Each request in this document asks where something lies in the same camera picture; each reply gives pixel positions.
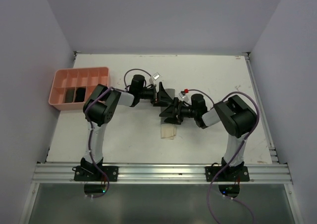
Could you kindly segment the grey and cream underwear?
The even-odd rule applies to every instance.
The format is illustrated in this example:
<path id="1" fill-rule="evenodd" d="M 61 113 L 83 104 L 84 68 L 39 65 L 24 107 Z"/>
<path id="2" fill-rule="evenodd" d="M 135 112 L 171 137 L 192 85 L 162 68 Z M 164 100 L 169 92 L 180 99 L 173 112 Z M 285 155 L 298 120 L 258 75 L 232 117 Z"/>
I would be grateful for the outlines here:
<path id="1" fill-rule="evenodd" d="M 167 88 L 167 94 L 173 99 L 175 97 L 175 89 Z M 164 122 L 165 117 L 160 118 L 160 137 L 161 139 L 173 140 L 176 136 L 176 125 Z"/>

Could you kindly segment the black underwear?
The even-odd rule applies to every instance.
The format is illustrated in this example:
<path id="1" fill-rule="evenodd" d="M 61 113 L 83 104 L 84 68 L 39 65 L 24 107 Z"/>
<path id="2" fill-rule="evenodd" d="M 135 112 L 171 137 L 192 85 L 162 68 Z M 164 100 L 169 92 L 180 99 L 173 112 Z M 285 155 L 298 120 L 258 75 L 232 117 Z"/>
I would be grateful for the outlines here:
<path id="1" fill-rule="evenodd" d="M 84 87 L 78 87 L 78 88 L 76 89 L 74 102 L 75 102 L 75 103 L 84 102 L 84 100 L 85 100 L 85 94 L 86 94 L 86 88 L 84 88 Z"/>

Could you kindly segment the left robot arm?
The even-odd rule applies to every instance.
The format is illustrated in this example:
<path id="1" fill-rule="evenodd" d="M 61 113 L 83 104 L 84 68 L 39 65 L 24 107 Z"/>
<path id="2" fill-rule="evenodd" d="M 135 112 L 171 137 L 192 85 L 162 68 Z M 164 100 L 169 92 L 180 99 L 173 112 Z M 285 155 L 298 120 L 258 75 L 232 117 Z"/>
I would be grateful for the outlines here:
<path id="1" fill-rule="evenodd" d="M 173 101 L 162 83 L 146 86 L 145 77 L 133 76 L 127 91 L 119 91 L 104 85 L 97 85 L 83 107 L 83 113 L 89 123 L 89 136 L 86 153 L 80 166 L 85 169 L 89 179 L 96 181 L 102 177 L 103 142 L 107 124 L 111 121 L 116 107 L 134 107 L 140 100 L 149 100 L 154 107 L 167 107 Z"/>

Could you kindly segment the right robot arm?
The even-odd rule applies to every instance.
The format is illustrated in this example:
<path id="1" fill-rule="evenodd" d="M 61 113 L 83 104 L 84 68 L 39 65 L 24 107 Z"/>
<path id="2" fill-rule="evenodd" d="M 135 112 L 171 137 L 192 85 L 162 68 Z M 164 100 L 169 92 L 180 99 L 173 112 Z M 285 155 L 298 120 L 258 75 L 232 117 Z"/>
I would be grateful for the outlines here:
<path id="1" fill-rule="evenodd" d="M 208 110 L 202 94 L 193 94 L 191 104 L 174 98 L 160 114 L 165 123 L 180 125 L 184 118 L 194 119 L 199 128 L 206 129 L 219 122 L 228 133 L 227 148 L 222 157 L 220 174 L 225 180 L 233 180 L 238 168 L 244 165 L 244 151 L 248 137 L 259 124 L 258 112 L 245 103 L 239 95 L 230 93 Z"/>

